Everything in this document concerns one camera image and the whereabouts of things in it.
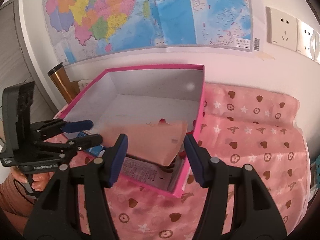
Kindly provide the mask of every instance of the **human hand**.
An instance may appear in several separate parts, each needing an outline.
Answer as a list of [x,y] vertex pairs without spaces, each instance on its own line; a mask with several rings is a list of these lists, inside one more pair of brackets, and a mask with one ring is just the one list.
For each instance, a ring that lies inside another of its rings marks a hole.
[[[27,177],[17,168],[11,167],[11,174],[12,176],[21,183],[27,183]],[[47,173],[37,173],[33,174],[32,179],[34,182],[32,183],[31,187],[35,191],[44,191],[45,187],[47,186],[49,180],[52,178],[54,172],[47,172]]]

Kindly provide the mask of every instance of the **white wall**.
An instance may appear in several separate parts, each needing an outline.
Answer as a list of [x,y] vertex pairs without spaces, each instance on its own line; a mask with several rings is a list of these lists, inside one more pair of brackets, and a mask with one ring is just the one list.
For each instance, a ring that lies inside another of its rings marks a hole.
[[[264,0],[287,12],[320,32],[320,26],[305,0]],[[42,72],[41,80],[58,108],[64,100],[47,77],[47,72],[58,63],[45,27],[41,0],[23,0],[24,21],[29,37],[29,52],[35,68]],[[186,63],[205,65],[207,82],[257,87],[282,92],[297,98],[301,107],[297,125],[306,136],[310,154],[320,149],[320,65],[293,51],[265,44],[264,52],[274,59],[240,57],[215,53],[170,52],[154,53],[144,49],[131,53],[117,53],[73,64],[67,68],[71,80],[94,78],[105,68],[136,64]]]

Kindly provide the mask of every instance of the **gray door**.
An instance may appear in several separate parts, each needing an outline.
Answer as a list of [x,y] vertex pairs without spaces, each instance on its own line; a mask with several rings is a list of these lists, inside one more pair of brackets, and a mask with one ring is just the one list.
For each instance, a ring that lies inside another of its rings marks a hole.
[[[27,68],[20,48],[14,17],[14,3],[0,8],[0,118],[2,120],[2,92],[12,85],[33,78]],[[52,119],[54,112],[44,100],[38,88],[35,88],[34,102],[31,107],[31,122]]]

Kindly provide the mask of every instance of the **screw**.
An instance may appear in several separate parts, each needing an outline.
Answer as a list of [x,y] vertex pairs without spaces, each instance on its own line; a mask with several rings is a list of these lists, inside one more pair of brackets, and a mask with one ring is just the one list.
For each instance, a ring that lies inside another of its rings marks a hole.
[[247,171],[252,171],[253,170],[253,167],[250,165],[250,164],[246,164],[244,166],[244,168],[247,170]]
[[61,164],[60,167],[59,167],[59,170],[65,171],[67,168],[68,168],[68,165],[66,165],[66,164]]
[[211,158],[210,158],[210,161],[211,161],[212,163],[217,164],[217,163],[219,163],[220,159],[219,159],[218,157],[211,157]]
[[100,163],[103,162],[103,159],[102,159],[102,158],[96,158],[96,159],[93,160],[93,162],[94,162],[95,164],[100,164]]

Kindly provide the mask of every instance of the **cardboard box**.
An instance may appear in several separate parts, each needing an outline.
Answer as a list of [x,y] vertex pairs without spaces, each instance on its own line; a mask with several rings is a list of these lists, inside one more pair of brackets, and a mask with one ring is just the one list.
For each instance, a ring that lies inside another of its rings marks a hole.
[[[63,111],[66,121],[90,119],[93,133],[102,125],[157,124],[186,121],[197,140],[204,102],[202,65],[145,65],[106,69]],[[78,134],[66,134],[75,138]],[[173,173],[126,157],[121,176],[164,196],[181,197],[190,172],[187,158],[177,159]]]

